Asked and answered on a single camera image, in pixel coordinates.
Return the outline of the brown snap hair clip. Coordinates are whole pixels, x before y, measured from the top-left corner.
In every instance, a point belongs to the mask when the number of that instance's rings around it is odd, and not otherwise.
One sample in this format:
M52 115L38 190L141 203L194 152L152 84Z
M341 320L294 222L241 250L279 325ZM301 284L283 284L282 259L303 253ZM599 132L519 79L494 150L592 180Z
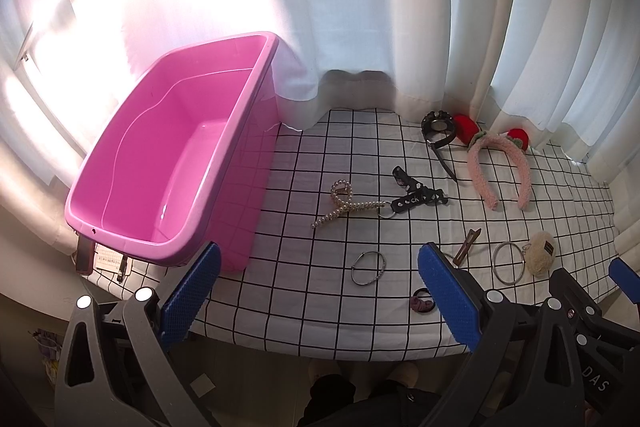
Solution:
M462 246L458 250L457 254L454 256L454 259L452 259L452 262L454 262L454 265L456 267L460 267L464 259L468 257L469 250L478 239L478 236L480 236L480 233L482 233L481 229L477 229L477 230L469 229L469 232L466 233Z

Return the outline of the pink fuzzy strawberry headband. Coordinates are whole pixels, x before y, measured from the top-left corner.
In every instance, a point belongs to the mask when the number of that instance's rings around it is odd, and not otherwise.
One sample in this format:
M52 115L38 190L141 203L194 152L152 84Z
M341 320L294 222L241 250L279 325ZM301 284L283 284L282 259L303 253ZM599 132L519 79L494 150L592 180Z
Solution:
M523 129L512 129L507 134L495 134L480 129L480 126L469 116L457 114L452 116L456 127L456 138L468 148L469 175L475 191L483 199L489 210L496 210L500 199L490 187L488 180L480 168L480 152L482 150L500 150L518 170L521 188L518 192L518 208L524 210L533 194L532 174L525 156L523 145L528 144L528 135Z

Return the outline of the silver bangle with beads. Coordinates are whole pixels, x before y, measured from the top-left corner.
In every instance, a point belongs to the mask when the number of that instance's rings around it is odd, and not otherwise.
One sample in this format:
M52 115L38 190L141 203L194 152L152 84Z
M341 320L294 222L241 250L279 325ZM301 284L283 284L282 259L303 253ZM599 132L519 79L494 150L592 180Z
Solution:
M379 251L363 251L349 268L352 283L359 287L375 284L386 272L387 260Z

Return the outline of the black wrist watch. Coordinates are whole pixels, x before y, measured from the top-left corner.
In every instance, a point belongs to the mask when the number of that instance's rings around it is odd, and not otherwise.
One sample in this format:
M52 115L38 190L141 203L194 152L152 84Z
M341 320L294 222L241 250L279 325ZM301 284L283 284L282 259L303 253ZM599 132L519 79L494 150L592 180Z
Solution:
M457 127L451 115L443 110L428 113L421 121L421 132L427 148L435 154L447 176L458 182L454 169L446 163L440 153L443 147L456 139Z

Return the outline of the pearl hair claw clip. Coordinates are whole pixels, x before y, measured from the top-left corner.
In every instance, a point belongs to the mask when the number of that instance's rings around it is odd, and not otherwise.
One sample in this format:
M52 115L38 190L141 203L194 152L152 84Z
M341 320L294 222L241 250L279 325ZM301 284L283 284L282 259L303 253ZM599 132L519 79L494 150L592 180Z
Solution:
M331 200L334 208L324 216L319 217L311 223L311 228L316 229L335 219L348 215L352 212L379 210L388 205L384 200L366 200L365 202L356 202L354 199L354 191L352 184L347 180L336 180L330 190Z

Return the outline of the dark red smartphone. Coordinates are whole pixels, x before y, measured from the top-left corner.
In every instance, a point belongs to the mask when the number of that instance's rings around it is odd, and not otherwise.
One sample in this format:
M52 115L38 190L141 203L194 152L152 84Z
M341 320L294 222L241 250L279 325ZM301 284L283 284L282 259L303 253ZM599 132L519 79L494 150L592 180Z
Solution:
M96 242L86 236L79 235L75 253L76 272L82 275L90 275L93 271Z

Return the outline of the pink plastic tub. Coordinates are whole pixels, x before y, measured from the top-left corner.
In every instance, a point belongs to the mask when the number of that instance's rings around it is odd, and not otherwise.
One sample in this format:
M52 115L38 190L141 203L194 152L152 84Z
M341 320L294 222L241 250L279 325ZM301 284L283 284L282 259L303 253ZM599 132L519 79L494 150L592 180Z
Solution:
M160 57L85 159L67 223L163 267L215 243L224 271L245 270L280 127L278 45L255 32Z

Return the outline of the white curtain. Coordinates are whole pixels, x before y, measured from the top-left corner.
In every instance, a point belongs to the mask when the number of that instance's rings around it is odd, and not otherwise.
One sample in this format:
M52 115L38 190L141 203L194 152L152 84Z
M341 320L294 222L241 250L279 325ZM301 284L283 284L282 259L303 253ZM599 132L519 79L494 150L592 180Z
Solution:
M639 0L1 0L1 202L61 253L62 197L145 69L171 49L271 31L303 127L330 107L465 112L558 143L639 242Z

